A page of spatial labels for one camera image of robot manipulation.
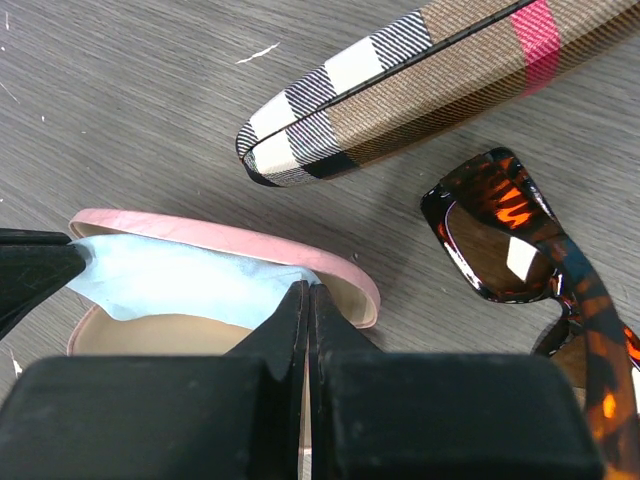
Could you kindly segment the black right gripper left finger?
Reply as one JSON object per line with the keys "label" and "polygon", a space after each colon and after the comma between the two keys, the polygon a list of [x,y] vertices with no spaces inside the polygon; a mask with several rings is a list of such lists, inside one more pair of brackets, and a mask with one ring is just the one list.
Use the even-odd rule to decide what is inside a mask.
{"label": "black right gripper left finger", "polygon": [[1,409],[5,479],[295,479],[309,286],[221,356],[49,357]]}

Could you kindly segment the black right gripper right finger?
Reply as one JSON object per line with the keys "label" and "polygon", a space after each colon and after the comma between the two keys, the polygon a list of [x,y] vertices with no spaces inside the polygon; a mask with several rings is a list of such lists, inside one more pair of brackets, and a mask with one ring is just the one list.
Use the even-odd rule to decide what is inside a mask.
{"label": "black right gripper right finger", "polygon": [[386,353],[309,300],[316,479],[600,479],[567,378],[519,354]]}

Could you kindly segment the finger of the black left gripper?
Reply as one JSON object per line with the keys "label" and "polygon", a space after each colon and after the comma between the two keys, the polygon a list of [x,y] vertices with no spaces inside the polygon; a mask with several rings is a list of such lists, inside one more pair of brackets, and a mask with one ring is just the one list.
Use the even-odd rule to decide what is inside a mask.
{"label": "finger of the black left gripper", "polygon": [[61,232],[1,230],[1,336],[86,268]]}

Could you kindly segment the pink glasses case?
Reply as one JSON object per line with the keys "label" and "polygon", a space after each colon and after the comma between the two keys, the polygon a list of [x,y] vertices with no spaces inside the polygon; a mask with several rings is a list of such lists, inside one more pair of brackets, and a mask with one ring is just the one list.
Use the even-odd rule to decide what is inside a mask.
{"label": "pink glasses case", "polygon": [[[99,234],[140,234],[251,259],[292,265],[299,261],[319,275],[341,314],[358,329],[375,325],[380,294],[359,267],[332,253],[279,237],[204,221],[155,213],[85,209],[70,221],[81,239]],[[119,322],[95,305],[73,330],[69,355],[221,355],[240,343],[250,327],[209,323],[195,317],[144,316],[131,325]]]}

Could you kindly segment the light blue cloth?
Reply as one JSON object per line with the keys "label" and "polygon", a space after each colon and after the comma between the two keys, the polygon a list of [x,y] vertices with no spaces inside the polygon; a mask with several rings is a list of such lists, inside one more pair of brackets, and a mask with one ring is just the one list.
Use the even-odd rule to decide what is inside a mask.
{"label": "light blue cloth", "polygon": [[255,329],[293,283],[321,282],[301,266],[134,234],[95,235],[70,245],[85,269],[67,287],[117,321],[178,314]]}

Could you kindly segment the tortoiseshell brown sunglasses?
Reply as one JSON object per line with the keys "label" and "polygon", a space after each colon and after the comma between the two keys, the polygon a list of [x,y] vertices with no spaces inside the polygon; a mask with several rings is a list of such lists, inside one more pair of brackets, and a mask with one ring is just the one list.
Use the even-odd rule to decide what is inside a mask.
{"label": "tortoiseshell brown sunglasses", "polygon": [[606,478],[638,478],[639,338],[517,156],[498,147],[471,158],[426,193],[420,209],[478,295],[561,306],[532,351],[569,378]]}

